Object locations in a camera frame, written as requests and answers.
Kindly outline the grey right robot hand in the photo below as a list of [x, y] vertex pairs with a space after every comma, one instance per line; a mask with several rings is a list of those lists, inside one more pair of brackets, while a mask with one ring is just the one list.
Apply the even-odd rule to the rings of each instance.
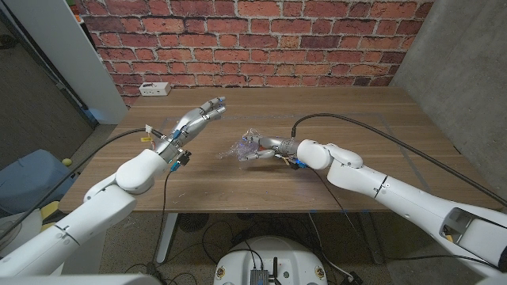
[[262, 135], [248, 135], [245, 137], [248, 143], [253, 143], [256, 149], [240, 157], [241, 161], [254, 159], [273, 158], [276, 155], [291, 157], [297, 154], [300, 141], [283, 137], [266, 137]]

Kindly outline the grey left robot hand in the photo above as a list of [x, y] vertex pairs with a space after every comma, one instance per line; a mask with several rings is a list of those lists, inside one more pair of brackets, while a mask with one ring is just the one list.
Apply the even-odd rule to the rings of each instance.
[[161, 142], [155, 152], [166, 162], [178, 156], [182, 147], [192, 141], [213, 120], [219, 120], [226, 111], [225, 97], [215, 97], [199, 108], [187, 112], [170, 133], [160, 134]]

